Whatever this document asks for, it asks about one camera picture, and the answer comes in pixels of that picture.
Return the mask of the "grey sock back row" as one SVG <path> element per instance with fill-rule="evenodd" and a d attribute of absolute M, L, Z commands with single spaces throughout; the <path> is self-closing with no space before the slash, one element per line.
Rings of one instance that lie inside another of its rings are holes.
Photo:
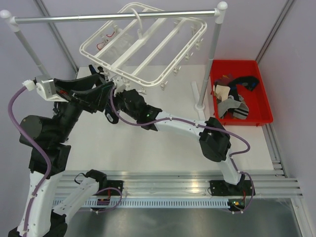
<path fill-rule="evenodd" d="M 241 102 L 238 108 L 232 110 L 232 114 L 237 119 L 245 120 L 249 115 L 249 108 L 244 102 Z"/>

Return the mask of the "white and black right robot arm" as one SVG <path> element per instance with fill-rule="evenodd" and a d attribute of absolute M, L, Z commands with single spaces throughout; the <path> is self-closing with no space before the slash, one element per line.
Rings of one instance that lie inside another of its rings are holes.
<path fill-rule="evenodd" d="M 232 196 L 250 191 L 255 194 L 250 175 L 237 168 L 233 156 L 247 153 L 250 144 L 237 134 L 224 129 L 216 118 L 207 121 L 187 120 L 174 117 L 160 108 L 147 104 L 135 90 L 113 93 L 110 102 L 116 115 L 124 112 L 135 120 L 130 123 L 145 130 L 173 132 L 192 137 L 198 141 L 205 158 L 216 163 L 223 175 L 223 184 L 217 189 L 219 195 Z"/>

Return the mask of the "black and blue patterned sock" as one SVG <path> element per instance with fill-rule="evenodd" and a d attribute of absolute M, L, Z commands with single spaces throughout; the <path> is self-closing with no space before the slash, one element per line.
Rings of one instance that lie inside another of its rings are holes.
<path fill-rule="evenodd" d="M 96 86 L 110 82 L 109 77 L 105 75 L 103 67 L 97 66 L 97 68 L 95 68 L 92 64 L 88 65 L 88 67 L 89 67 L 89 70 L 90 70 L 92 75 L 97 74 L 99 77 L 99 79 L 95 83 Z M 119 119 L 115 115 L 115 113 L 113 112 L 113 109 L 111 107 L 110 92 L 108 92 L 108 99 L 107 99 L 107 103 L 105 105 L 104 114 L 105 114 L 108 122 L 110 122 L 111 124 L 118 123 Z"/>

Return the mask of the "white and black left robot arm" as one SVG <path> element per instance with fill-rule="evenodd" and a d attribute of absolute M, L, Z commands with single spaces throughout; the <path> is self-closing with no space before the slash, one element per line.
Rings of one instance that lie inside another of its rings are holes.
<path fill-rule="evenodd" d="M 39 76 L 24 81 L 22 89 L 10 99 L 8 114 L 20 133 L 20 142 L 32 148 L 27 203 L 20 224 L 8 233 L 10 237 L 62 237 L 73 216 L 91 196 L 111 191 L 122 196 L 120 189 L 108 185 L 105 173 L 92 169 L 63 202 L 53 205 L 71 150 L 66 140 L 82 112 L 107 110 L 117 86 L 96 74 L 75 80 Z M 16 120 L 13 104 L 23 91 L 31 90 L 54 103 L 53 117 L 27 116 L 21 122 Z"/>

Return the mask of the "grey sock with black stripes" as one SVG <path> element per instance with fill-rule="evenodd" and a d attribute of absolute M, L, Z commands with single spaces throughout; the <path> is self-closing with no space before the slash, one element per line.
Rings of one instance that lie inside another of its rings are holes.
<path fill-rule="evenodd" d="M 224 101 L 221 101 L 217 107 L 218 107 L 218 116 L 219 118 L 223 118 L 228 109 L 237 109 L 241 106 L 242 102 L 237 101 L 234 98 L 228 98 Z"/>

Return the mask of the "brown and beige back sock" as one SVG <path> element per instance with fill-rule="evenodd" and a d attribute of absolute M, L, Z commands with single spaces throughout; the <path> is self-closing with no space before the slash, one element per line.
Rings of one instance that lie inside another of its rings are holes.
<path fill-rule="evenodd" d="M 225 85 L 213 85 L 213 95 L 220 101 L 228 99 L 230 90 L 230 87 Z"/>

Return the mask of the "purple striped sock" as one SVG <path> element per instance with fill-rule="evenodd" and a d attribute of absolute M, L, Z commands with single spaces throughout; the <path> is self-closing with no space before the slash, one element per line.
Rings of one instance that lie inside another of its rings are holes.
<path fill-rule="evenodd" d="M 215 80 L 215 84 L 227 86 L 233 80 L 234 77 L 232 74 L 222 75 L 220 78 Z"/>

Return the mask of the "white plastic clip hanger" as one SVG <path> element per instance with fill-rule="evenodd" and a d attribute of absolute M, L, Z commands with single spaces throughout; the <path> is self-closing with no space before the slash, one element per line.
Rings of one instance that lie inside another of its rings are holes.
<path fill-rule="evenodd" d="M 106 38 L 106 35 L 111 35 L 115 28 L 124 29 L 131 21 L 130 20 L 118 20 L 112 23 L 107 29 L 105 29 L 101 35 L 97 36 L 95 40 L 93 40 L 88 47 L 86 47 L 86 52 L 89 54 L 95 55 L 99 52 L 96 45 L 98 43 L 103 42 Z M 132 73 L 140 64 L 143 62 L 149 54 L 163 41 L 163 39 L 174 29 L 177 24 L 177 19 L 168 18 L 166 21 L 158 28 L 158 30 L 151 36 L 146 44 L 141 47 L 134 55 L 132 55 L 123 65 L 120 66 L 120 69 L 127 72 Z M 134 41 L 132 45 L 138 40 L 137 31 L 139 29 L 139 24 L 135 24 L 131 27 L 126 33 L 134 37 Z M 184 46 L 188 43 L 188 41 L 192 38 L 193 34 L 201 27 L 199 23 L 194 23 L 192 21 L 186 21 L 179 32 L 166 44 L 166 46 L 158 53 L 158 55 L 146 66 L 141 73 L 138 75 L 139 78 L 145 81 L 153 81 L 159 77 L 159 75 L 165 70 L 165 68 L 170 64 L 170 62 L 177 56 L 177 54 L 184 48 Z M 196 46 L 193 46 L 186 57 L 183 59 L 188 61 L 190 57 L 193 55 L 195 49 L 200 48 L 200 43 L 197 43 Z M 101 60 L 106 61 L 108 63 L 115 62 L 116 59 L 107 59 L 103 55 Z M 90 61 L 94 67 L 99 65 Z M 177 69 L 175 73 L 170 74 L 178 74 L 180 69 Z M 105 75 L 109 77 L 110 80 L 122 81 L 121 78 L 111 72 L 107 72 L 104 69 Z M 146 94 L 149 88 L 143 88 L 136 83 L 133 82 L 123 82 L 126 86 L 126 89 L 136 88 L 138 92 L 141 94 Z"/>

